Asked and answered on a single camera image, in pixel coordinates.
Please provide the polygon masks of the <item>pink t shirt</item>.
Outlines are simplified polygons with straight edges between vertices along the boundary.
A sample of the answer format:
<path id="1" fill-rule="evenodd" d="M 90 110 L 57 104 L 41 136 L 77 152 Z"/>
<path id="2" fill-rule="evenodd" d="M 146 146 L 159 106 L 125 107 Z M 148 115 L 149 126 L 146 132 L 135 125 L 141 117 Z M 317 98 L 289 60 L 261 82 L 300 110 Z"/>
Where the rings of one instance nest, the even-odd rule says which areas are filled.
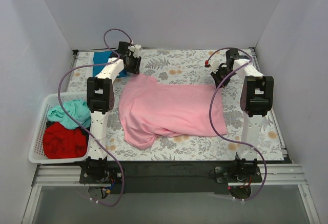
<path id="1" fill-rule="evenodd" d="M 152 76 L 130 78 L 119 98 L 125 141 L 145 150 L 158 136 L 225 135 L 221 92 L 215 85 L 160 84 Z"/>

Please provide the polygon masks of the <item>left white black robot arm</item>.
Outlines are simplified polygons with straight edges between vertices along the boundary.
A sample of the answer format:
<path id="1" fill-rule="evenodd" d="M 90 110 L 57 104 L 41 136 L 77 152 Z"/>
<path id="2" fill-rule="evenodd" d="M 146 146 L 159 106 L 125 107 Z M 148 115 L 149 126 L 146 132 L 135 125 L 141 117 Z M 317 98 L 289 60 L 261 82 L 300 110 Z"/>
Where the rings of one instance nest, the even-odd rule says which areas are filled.
<path id="1" fill-rule="evenodd" d="M 103 183 L 109 178 L 107 169 L 106 129 L 110 111 L 115 104 L 113 82 L 120 72 L 139 74 L 141 45 L 119 42 L 116 53 L 111 53 L 106 66 L 95 77 L 87 80 L 87 105 L 91 125 L 87 149 L 86 175 Z"/>

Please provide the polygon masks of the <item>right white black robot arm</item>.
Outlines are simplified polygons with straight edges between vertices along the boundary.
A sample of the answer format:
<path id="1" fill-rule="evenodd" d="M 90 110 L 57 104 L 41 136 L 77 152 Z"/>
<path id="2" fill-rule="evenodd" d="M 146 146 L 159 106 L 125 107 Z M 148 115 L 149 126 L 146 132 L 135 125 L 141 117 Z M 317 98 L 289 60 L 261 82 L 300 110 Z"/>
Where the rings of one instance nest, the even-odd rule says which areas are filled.
<path id="1" fill-rule="evenodd" d="M 243 128 L 236 158 L 225 167 L 215 170 L 218 181 L 229 179 L 250 182 L 260 174 L 257 158 L 263 158 L 258 141 L 261 123 L 273 106 L 274 79 L 265 76 L 253 65 L 253 58 L 238 48 L 225 48 L 226 61 L 219 63 L 208 58 L 204 66 L 211 69 L 211 76 L 218 93 L 235 75 L 243 80 L 240 108 L 243 112 Z"/>

